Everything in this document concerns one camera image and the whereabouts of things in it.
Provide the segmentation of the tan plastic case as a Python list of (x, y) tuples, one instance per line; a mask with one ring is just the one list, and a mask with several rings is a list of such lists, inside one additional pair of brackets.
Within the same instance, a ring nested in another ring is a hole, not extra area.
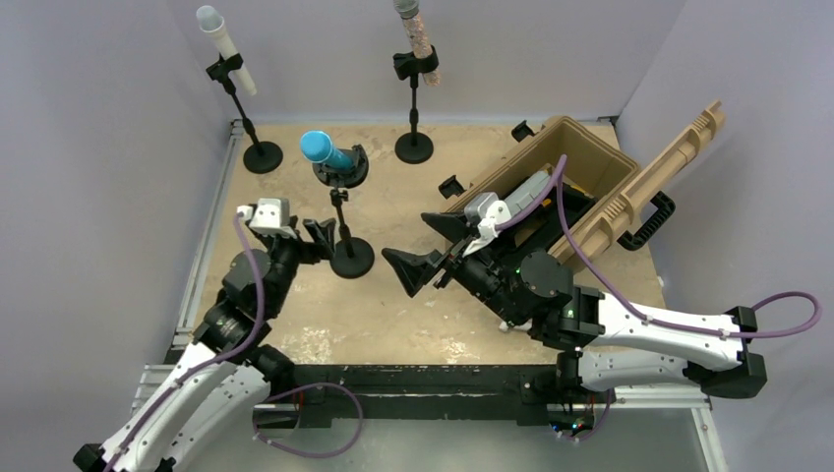
[(553, 169), (565, 155), (566, 188), (583, 193), (591, 203), (566, 210), (571, 234), (582, 252), (593, 260), (613, 244), (637, 251), (676, 210), (664, 191), (666, 185), (710, 145), (725, 121), (721, 101), (713, 101), (645, 166), (567, 116), (548, 119), (539, 131), (521, 122), (511, 131), (515, 146), (452, 197), (446, 210), (461, 212), (484, 192), (506, 200), (535, 173)]

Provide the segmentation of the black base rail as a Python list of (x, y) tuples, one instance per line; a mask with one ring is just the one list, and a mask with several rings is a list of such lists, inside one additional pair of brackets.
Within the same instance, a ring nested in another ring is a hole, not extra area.
[(606, 396), (563, 382), (554, 365), (298, 365), (301, 425), (335, 419), (510, 421), (547, 426)]

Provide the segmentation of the white microphone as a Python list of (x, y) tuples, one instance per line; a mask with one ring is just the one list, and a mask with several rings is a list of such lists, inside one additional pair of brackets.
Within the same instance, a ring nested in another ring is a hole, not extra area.
[(226, 61), (235, 58), (235, 62), (240, 65), (239, 68), (234, 70), (237, 83), (249, 96), (256, 95), (258, 91), (256, 84), (247, 65), (243, 62), (243, 58), (237, 47), (229, 36), (224, 18), (211, 5), (199, 7), (196, 11), (196, 18), (200, 30), (213, 42), (220, 56)]

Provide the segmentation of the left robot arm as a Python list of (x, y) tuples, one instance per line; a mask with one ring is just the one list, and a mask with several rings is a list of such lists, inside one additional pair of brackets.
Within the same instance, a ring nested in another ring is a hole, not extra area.
[(234, 416), (296, 388), (294, 363), (265, 344), (302, 265), (331, 258), (333, 219), (262, 223), (238, 213), (242, 250), (229, 264), (214, 304), (173, 369), (113, 436), (83, 445), (80, 471), (184, 471)]

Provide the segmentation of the glitter rhinestone microphone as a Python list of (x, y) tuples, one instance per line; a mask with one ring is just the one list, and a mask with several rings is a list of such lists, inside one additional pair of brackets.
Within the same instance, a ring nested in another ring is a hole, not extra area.
[(423, 77), (427, 86), (438, 86), (441, 81), (440, 73), (437, 71), (439, 57), (426, 32), (420, 15), (419, 2), (417, 0), (393, 0), (392, 3), (402, 20), (412, 48), (410, 53), (393, 55), (393, 67), (398, 78), (405, 80), (417, 74)]

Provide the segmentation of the left black mic stand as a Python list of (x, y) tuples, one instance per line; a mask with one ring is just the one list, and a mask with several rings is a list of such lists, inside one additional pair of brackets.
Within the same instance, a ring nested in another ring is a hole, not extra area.
[(243, 155), (244, 167), (254, 174), (267, 174), (276, 170), (283, 161), (281, 147), (273, 142), (261, 141), (252, 120), (247, 116), (238, 96), (237, 87), (230, 78), (233, 72), (241, 72), (244, 61), (239, 53), (224, 59), (218, 55), (218, 60), (207, 67), (206, 72), (211, 80), (222, 85), (224, 91), (232, 98), (240, 114), (244, 132), (252, 143), (245, 149)]

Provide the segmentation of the grey device in case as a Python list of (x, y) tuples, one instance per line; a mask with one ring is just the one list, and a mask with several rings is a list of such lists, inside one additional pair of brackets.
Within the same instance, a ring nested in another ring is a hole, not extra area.
[(544, 189), (547, 189), (549, 181), (550, 174), (545, 170), (540, 170), (529, 176), (505, 196), (504, 202), (507, 204), (510, 213), (515, 215), (528, 207)]

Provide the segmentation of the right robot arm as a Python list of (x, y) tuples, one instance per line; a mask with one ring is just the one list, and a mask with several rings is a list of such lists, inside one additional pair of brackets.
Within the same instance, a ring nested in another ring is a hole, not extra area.
[(757, 332), (751, 308), (720, 315), (627, 308), (612, 291), (575, 283), (573, 270), (535, 237), (521, 246), (500, 237), (469, 253), (475, 238), (462, 215), (428, 212), (422, 218), (450, 246), (424, 255), (382, 250), (406, 294), (415, 296), (429, 282), (443, 288), (454, 281), (505, 325), (558, 350), (552, 386), (563, 399), (626, 384), (696, 385), (707, 395), (747, 399), (767, 383), (763, 357), (745, 340)]

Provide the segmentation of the white plastic faucet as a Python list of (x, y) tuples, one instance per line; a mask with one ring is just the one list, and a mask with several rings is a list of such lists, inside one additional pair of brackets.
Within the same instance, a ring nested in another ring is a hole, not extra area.
[(532, 322), (527, 322), (525, 324), (510, 324), (508, 322), (501, 322), (499, 330), (501, 332), (510, 332), (511, 330), (528, 331), (531, 327)]

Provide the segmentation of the black clip mic stand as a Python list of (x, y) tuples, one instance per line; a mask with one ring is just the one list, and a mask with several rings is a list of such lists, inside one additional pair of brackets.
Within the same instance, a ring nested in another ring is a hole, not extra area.
[(417, 108), (418, 76), (435, 72), (439, 66), (436, 48), (427, 58), (417, 58), (414, 52), (396, 53), (392, 56), (393, 69), (397, 77), (409, 80), (411, 88), (411, 107), (409, 109), (410, 130), (402, 134), (394, 145), (397, 158), (408, 164), (420, 164), (428, 160), (434, 152), (434, 144), (429, 136), (418, 131), (419, 110)]

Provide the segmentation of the blue microphone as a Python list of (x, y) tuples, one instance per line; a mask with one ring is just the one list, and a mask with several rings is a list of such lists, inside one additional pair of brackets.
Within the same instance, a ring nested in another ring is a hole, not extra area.
[(299, 141), (303, 156), (313, 164), (319, 164), (338, 171), (349, 171), (355, 167), (352, 157), (339, 149), (329, 134), (322, 130), (305, 132)]

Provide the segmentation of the black shockmount mic stand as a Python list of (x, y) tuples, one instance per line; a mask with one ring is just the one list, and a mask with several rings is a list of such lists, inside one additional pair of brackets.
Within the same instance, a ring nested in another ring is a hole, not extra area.
[(348, 201), (348, 190), (360, 186), (367, 178), (370, 161), (361, 145), (352, 148), (339, 148), (353, 158), (355, 167), (349, 171), (338, 171), (329, 167), (313, 164), (312, 168), (318, 180), (330, 187), (330, 203), (334, 207), (339, 240), (335, 242), (335, 251), (330, 259), (333, 272), (346, 279), (355, 279), (365, 275), (373, 266), (375, 253), (368, 241), (353, 236), (344, 219), (343, 204)]

